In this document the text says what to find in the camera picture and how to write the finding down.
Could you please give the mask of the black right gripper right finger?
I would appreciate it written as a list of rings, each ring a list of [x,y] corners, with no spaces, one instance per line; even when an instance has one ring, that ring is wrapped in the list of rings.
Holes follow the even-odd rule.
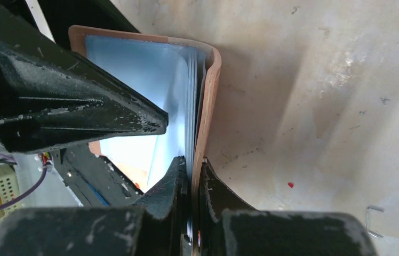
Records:
[[[199,178],[199,252],[200,255],[227,255],[228,242],[235,243],[229,231],[229,213],[255,208],[242,200],[216,174],[211,162],[204,157]]]

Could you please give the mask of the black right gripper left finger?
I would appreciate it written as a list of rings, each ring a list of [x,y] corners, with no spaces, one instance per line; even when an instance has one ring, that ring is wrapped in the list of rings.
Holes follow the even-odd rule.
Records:
[[[163,178],[132,206],[144,209],[134,255],[182,255],[186,234],[186,161],[174,157]]]

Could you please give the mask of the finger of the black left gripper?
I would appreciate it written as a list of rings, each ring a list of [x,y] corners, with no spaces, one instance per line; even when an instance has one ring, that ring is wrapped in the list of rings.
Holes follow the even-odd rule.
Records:
[[[168,114],[0,4],[0,153],[164,134]]]
[[[109,0],[0,1],[0,4],[66,50],[71,49],[68,29],[73,25],[139,32]]]

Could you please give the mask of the brown leather card holder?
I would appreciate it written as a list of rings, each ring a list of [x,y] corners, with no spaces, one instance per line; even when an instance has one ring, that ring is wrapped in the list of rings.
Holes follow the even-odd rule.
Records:
[[[222,65],[215,47],[183,38],[74,25],[73,51],[130,86],[168,114],[162,135],[104,139],[110,156],[123,151],[131,165],[148,169],[148,190],[166,174],[174,157],[186,161],[187,220],[184,238],[199,252],[199,182]]]

